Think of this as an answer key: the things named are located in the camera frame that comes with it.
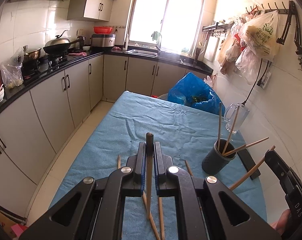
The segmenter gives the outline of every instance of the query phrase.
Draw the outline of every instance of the kitchen window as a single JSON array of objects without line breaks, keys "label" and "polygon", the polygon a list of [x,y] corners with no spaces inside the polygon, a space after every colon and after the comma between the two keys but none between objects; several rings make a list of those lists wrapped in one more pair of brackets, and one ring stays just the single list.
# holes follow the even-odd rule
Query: kitchen window
[{"label": "kitchen window", "polygon": [[199,28],[203,0],[134,0],[129,26],[130,44],[155,47],[153,32],[160,32],[161,49],[191,55]]}]

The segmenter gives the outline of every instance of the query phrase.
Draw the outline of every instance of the rice cooker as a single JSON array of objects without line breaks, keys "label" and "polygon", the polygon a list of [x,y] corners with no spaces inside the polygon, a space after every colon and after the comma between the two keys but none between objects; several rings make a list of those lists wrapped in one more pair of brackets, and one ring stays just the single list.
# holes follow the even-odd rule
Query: rice cooker
[{"label": "rice cooker", "polygon": [[91,38],[91,47],[103,51],[111,50],[115,44],[115,34],[93,34]]}]

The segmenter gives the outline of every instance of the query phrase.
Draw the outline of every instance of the blue plastic bag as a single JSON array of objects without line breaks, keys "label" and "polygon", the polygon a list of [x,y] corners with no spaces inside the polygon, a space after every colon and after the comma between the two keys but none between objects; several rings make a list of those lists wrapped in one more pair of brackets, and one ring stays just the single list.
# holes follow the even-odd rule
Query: blue plastic bag
[{"label": "blue plastic bag", "polygon": [[[195,102],[195,99],[199,98],[203,98],[205,101]],[[221,102],[213,89],[191,72],[170,89],[168,101],[216,115],[219,115],[219,103]],[[225,107],[222,104],[222,116],[224,116],[224,111]]]}]

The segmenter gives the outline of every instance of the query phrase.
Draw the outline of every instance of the blue tablecloth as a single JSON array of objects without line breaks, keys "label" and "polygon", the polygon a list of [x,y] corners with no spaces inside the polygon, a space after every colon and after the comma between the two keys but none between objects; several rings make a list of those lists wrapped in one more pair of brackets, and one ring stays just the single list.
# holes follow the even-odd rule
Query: blue tablecloth
[{"label": "blue tablecloth", "polygon": [[[154,134],[154,140],[161,143],[162,153],[171,156],[174,165],[187,170],[184,162],[186,159],[194,176],[205,178],[207,175],[201,168],[201,162],[217,140],[218,123],[217,115],[126,91],[76,157],[51,206],[83,178],[91,176],[100,179],[109,176],[117,167],[119,154],[121,165],[124,166],[127,158],[137,153],[139,142],[145,141],[147,132]],[[222,126],[221,133],[222,138],[228,137],[225,125]],[[234,147],[244,144],[240,133],[232,136],[232,144]],[[226,186],[230,186],[245,173],[246,170],[237,156],[216,177]],[[267,220],[259,179],[247,179],[234,193]],[[154,187],[151,211],[160,230]],[[174,198],[163,198],[163,213],[166,239],[177,239]],[[126,198],[123,239],[155,239],[150,222],[145,217],[142,198]]]}]

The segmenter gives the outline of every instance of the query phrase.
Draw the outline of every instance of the electrical outlet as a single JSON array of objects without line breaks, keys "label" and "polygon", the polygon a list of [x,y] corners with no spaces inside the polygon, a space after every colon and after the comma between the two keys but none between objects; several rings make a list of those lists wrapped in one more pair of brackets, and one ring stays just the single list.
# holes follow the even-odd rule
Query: electrical outlet
[{"label": "electrical outlet", "polygon": [[84,29],[78,29],[78,31],[76,32],[76,35],[77,36],[84,35]]},{"label": "electrical outlet", "polygon": [[260,87],[262,89],[266,89],[266,87],[270,81],[270,78],[271,78],[271,72],[268,72],[264,75],[264,78],[262,78],[261,85],[260,85]]}]

